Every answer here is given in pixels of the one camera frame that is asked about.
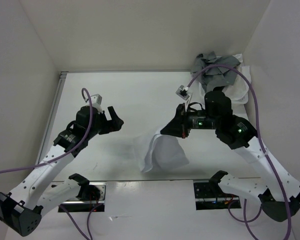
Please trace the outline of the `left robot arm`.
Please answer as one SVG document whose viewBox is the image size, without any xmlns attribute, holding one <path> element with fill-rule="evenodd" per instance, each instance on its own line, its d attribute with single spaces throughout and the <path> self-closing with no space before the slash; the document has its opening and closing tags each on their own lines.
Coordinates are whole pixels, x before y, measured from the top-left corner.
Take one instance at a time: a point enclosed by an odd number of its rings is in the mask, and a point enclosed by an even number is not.
<svg viewBox="0 0 300 240">
<path fill-rule="evenodd" d="M 100 191 L 84 176 L 74 173 L 64 182 L 54 185 L 54 178 L 88 146 L 96 135 L 119 131 L 124 121 L 112 106 L 110 119 L 104 111 L 83 106 L 75 120 L 60 132 L 53 145 L 36 167 L 18 186 L 8 193 L 0 192 L 0 221 L 22 237 L 30 235 L 42 218 L 63 202 L 91 197 L 98 200 Z"/>
</svg>

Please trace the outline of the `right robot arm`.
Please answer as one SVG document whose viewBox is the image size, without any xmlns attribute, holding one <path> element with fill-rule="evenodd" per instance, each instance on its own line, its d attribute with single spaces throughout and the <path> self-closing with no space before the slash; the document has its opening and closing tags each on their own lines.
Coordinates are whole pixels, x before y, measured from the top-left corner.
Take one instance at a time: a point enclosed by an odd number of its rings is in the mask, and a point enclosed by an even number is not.
<svg viewBox="0 0 300 240">
<path fill-rule="evenodd" d="M 250 164 L 263 180 L 242 180 L 220 170 L 209 179 L 213 196 L 225 193 L 253 200 L 276 222 L 283 222 L 299 211 L 300 182 L 266 147 L 261 147 L 257 130 L 247 119 L 233 114 L 231 100 L 222 91 L 207 93 L 200 110 L 179 104 L 175 116 L 160 133 L 185 139 L 191 130 L 214 130 L 216 137 Z"/>
</svg>

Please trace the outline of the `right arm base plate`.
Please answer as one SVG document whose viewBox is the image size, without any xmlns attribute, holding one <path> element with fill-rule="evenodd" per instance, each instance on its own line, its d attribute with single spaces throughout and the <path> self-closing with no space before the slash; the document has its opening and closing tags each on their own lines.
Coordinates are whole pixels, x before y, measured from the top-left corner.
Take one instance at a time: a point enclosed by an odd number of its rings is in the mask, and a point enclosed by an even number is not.
<svg viewBox="0 0 300 240">
<path fill-rule="evenodd" d="M 193 189 L 197 211 L 242 208 L 240 198 L 237 195 L 224 193 L 207 179 L 195 180 Z"/>
</svg>

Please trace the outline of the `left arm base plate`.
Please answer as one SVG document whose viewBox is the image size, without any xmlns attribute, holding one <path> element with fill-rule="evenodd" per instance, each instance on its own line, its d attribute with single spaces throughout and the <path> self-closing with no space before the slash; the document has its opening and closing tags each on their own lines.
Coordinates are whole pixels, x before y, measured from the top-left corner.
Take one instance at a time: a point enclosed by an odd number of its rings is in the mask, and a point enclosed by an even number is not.
<svg viewBox="0 0 300 240">
<path fill-rule="evenodd" d="M 58 208 L 59 213 L 64 213 L 65 208 L 69 213 L 88 213 L 105 211 L 106 182 L 93 181 L 89 184 L 89 190 L 82 197 L 73 197 L 63 202 Z"/>
</svg>

